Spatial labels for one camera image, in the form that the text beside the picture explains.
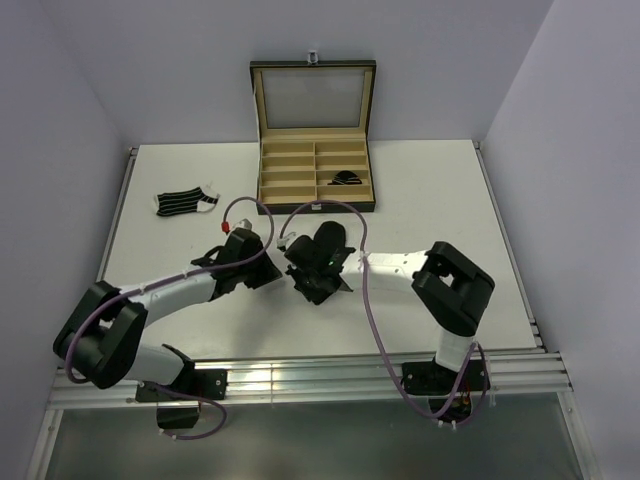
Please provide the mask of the black sock thin white stripes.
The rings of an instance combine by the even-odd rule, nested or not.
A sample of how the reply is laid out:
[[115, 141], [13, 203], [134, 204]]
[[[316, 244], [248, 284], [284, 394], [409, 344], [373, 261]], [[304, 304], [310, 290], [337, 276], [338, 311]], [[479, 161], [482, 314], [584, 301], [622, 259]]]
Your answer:
[[337, 172], [328, 184], [336, 186], [361, 185], [362, 180], [355, 172], [342, 170]]

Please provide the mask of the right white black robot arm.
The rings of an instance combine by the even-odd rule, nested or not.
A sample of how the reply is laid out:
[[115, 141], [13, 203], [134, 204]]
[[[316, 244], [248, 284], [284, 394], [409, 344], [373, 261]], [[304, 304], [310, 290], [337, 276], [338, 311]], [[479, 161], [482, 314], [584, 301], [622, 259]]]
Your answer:
[[286, 274], [294, 288], [315, 305], [338, 291], [415, 294], [440, 327], [435, 383], [452, 390], [466, 379], [466, 357], [495, 282], [453, 245], [437, 241], [428, 250], [374, 253], [343, 240], [289, 234], [277, 241], [277, 248], [288, 262]]

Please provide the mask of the plain black sock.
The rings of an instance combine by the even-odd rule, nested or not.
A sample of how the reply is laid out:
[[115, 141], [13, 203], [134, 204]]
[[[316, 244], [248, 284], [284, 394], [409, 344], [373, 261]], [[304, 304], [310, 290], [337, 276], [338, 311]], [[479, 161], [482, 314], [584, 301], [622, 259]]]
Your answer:
[[327, 256], [346, 247], [346, 230], [335, 221], [325, 221], [316, 230], [313, 240], [320, 251]]

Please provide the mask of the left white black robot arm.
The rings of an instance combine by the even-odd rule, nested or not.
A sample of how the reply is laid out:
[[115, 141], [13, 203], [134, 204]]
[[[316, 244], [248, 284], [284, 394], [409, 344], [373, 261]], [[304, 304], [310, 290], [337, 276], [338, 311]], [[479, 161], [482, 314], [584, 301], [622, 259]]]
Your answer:
[[187, 307], [215, 301], [239, 284], [258, 289], [281, 277], [260, 237], [240, 228], [175, 276], [144, 287], [95, 283], [55, 338], [53, 352], [66, 368], [82, 375], [76, 383], [107, 389], [121, 380], [138, 380], [183, 399], [195, 386], [195, 362], [171, 345], [143, 343], [145, 328]]

